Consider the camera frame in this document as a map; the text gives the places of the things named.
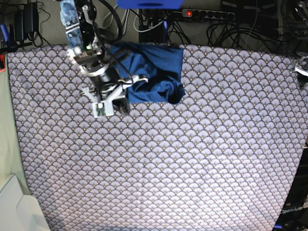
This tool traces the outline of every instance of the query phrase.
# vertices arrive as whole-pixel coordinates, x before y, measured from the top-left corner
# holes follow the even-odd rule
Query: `green surface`
[[[8,70],[0,72],[0,186],[14,174],[24,194],[30,195],[21,161]]]

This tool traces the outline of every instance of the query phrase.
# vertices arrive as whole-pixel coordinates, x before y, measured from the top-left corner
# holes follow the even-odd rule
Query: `black power adapter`
[[[32,2],[24,5],[24,24],[25,34],[33,35],[39,30],[39,14],[37,2]]]

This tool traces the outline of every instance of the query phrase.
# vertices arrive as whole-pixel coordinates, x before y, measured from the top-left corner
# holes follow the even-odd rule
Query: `blue cloth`
[[[114,54],[119,49],[131,50],[121,63],[132,75],[145,75],[149,82],[140,82],[128,88],[130,103],[179,103],[185,95],[181,84],[183,49],[149,44],[120,43],[111,46]],[[122,67],[116,65],[120,76],[128,78]]]

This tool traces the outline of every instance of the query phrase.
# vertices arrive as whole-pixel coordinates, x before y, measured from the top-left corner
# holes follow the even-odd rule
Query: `patterned fabric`
[[[9,54],[27,183],[53,231],[271,230],[308,129],[291,60],[183,46],[178,105],[94,119],[63,46]]]

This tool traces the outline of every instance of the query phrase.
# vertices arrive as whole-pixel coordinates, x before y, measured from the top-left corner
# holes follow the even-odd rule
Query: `power strip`
[[[231,12],[182,9],[181,13],[184,18],[235,21],[235,13]]]

